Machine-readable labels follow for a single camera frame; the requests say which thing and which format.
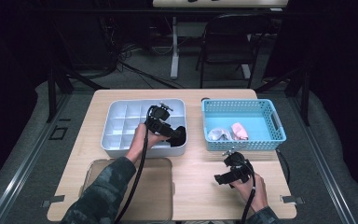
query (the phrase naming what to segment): blue plastic basket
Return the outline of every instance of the blue plastic basket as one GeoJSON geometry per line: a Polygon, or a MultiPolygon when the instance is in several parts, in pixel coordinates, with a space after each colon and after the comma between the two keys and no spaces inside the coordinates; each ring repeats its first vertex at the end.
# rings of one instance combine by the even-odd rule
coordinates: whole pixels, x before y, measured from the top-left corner
{"type": "Polygon", "coordinates": [[[278,113],[270,100],[217,99],[202,101],[202,118],[207,149],[210,151],[273,150],[286,140],[278,113]],[[210,130],[239,122],[249,140],[219,140],[208,138],[210,130]]]}

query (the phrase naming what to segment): gray carpet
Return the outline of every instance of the gray carpet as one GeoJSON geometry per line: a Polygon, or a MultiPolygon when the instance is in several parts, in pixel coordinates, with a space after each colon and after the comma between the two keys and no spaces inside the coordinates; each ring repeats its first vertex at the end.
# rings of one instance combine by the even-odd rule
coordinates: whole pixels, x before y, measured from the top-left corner
{"type": "MultiPolygon", "coordinates": [[[[179,78],[173,83],[169,78],[171,53],[157,54],[153,51],[136,50],[127,55],[130,57],[126,58],[125,63],[150,75],[163,77],[166,82],[171,84],[177,83],[180,85],[178,85],[179,87],[196,89],[199,86],[200,74],[194,70],[198,53],[198,48],[194,48],[193,45],[195,42],[197,41],[188,39],[182,44],[179,78]]],[[[255,69],[253,89],[263,84],[261,76],[273,46],[273,40],[271,39],[265,39],[264,42],[259,64],[255,69]]],[[[222,74],[229,74],[230,77],[241,75],[241,70],[235,71],[235,67],[218,66],[208,69],[207,76],[213,78],[217,78],[222,74]]],[[[94,74],[92,72],[84,73],[85,76],[94,74]]],[[[168,89],[163,84],[122,69],[121,66],[113,74],[94,78],[93,81],[110,89],[168,89]]],[[[6,223],[50,223],[46,217],[48,208],[40,205],[42,201],[48,200],[55,193],[93,94],[93,91],[83,83],[73,80],[73,84],[76,90],[69,96],[67,104],[64,105],[57,122],[54,123],[58,128],[66,128],[67,132],[62,140],[48,140],[51,137],[53,139],[58,138],[59,134],[55,133],[57,135],[54,135],[53,132],[47,134],[47,140],[41,147],[41,154],[32,172],[22,186],[17,199],[8,209],[6,217],[3,218],[6,223]]],[[[223,86],[243,88],[245,84],[246,81],[231,81],[223,86]]],[[[207,88],[222,87],[219,81],[205,82],[205,85],[207,88]]],[[[287,99],[282,93],[284,87],[284,84],[279,84],[269,92],[258,94],[259,98],[272,100],[278,110],[287,134],[287,141],[280,146],[280,151],[290,166],[289,188],[293,195],[302,197],[306,202],[296,207],[296,218],[283,220],[282,223],[341,223],[341,218],[327,190],[320,170],[315,165],[312,146],[303,131],[301,121],[296,118],[296,113],[298,112],[290,104],[293,99],[287,99]]],[[[46,83],[38,87],[37,91],[39,101],[33,116],[0,173],[0,198],[17,169],[21,166],[22,160],[34,148],[35,142],[45,128],[48,117],[46,83]]],[[[334,126],[324,112],[322,104],[313,94],[310,97],[310,124],[309,129],[311,129],[319,147],[323,151],[324,157],[342,190],[354,219],[358,222],[358,185],[351,179],[342,160],[341,145],[334,126]]]]}

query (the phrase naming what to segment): pink object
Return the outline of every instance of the pink object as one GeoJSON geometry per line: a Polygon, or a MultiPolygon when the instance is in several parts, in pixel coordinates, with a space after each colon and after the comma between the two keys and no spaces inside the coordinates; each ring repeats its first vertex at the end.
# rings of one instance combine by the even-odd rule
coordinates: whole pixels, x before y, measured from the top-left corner
{"type": "Polygon", "coordinates": [[[235,123],[231,126],[232,132],[234,133],[234,140],[248,140],[248,133],[240,123],[235,123]]]}

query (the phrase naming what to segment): desk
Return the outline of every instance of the desk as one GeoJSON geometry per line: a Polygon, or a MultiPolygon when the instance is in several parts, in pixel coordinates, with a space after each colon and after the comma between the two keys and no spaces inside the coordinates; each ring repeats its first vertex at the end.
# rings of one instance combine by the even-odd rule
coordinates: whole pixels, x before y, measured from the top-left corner
{"type": "MultiPolygon", "coordinates": [[[[245,203],[236,190],[220,186],[214,175],[228,171],[222,152],[206,149],[202,130],[201,99],[255,99],[252,90],[113,90],[96,91],[80,128],[74,148],[57,187],[56,196],[64,201],[52,203],[48,219],[61,220],[69,206],[78,199],[89,165],[98,159],[108,159],[101,147],[103,126],[109,106],[117,100],[180,98],[186,107],[187,143],[184,155],[169,157],[172,162],[172,220],[233,220],[241,219],[245,203]]],[[[275,151],[243,152],[267,185],[268,203],[279,218],[293,218],[296,208],[281,202],[288,196],[282,167],[275,151]]]]}
{"type": "MultiPolygon", "coordinates": [[[[153,7],[286,7],[288,0],[198,0],[197,2],[190,3],[187,0],[154,0],[153,7]]],[[[177,48],[177,21],[176,17],[172,20],[172,66],[171,66],[171,79],[178,78],[179,66],[179,51],[177,48]]],[[[247,65],[242,66],[242,71],[245,77],[250,76],[250,70],[247,65]]]]}

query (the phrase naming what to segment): dark background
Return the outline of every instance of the dark background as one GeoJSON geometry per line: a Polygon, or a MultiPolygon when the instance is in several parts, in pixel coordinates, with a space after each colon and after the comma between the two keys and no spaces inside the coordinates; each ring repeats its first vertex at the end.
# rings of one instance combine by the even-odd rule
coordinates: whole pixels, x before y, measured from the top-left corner
{"type": "MultiPolygon", "coordinates": [[[[95,7],[89,0],[76,2],[95,7]]],[[[114,66],[115,55],[105,42],[100,21],[55,18],[53,25],[42,15],[30,19],[22,10],[24,6],[44,4],[0,1],[0,169],[33,112],[37,100],[34,88],[47,80],[54,60],[70,68],[114,66]],[[70,36],[66,39],[69,43],[62,41],[61,34],[70,36]],[[75,55],[83,56],[79,60],[75,55]]],[[[323,15],[318,20],[282,22],[265,77],[283,76],[301,66],[309,50],[317,52],[310,87],[334,122],[344,160],[358,182],[358,0],[291,0],[287,11],[318,11],[323,15]]],[[[139,37],[131,30],[126,35],[139,37]]]]}

